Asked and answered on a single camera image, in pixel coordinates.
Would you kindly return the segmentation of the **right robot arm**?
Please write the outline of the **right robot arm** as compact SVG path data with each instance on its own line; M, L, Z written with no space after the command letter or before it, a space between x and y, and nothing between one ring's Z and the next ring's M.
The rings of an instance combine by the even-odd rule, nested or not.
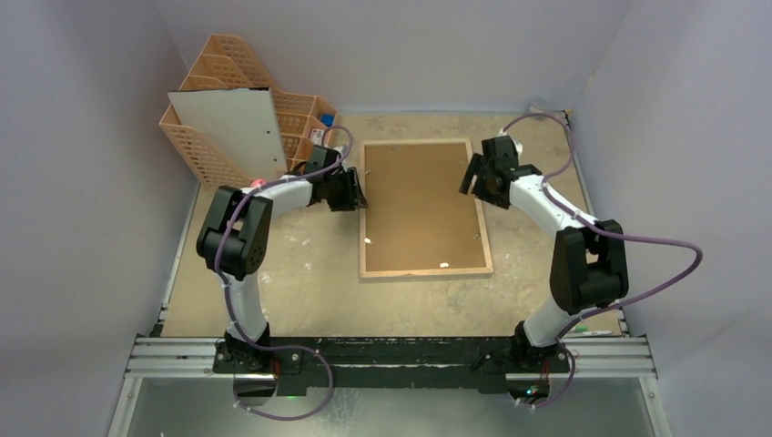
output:
M483 140L460 191L499 208L516 207L554 239L551 296L512 337L513 363L531 371L556 351L571 322L625 297L629 279L624 242L606 236L621 235L621 225L600 221L554 192L536 166L520 162L520 151L505 135Z

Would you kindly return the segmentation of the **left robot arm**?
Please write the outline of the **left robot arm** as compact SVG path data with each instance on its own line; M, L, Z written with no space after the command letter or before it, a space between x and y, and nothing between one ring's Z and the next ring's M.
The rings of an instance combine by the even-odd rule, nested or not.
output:
M349 148L316 146L288 174L250 188L217 189L198 234L196 252L223 289L229 325L226 359L247 371L266 369L276 347L261 308L257 273L266 258L273 219L324 203L330 211L366 208L357 170L345 165Z

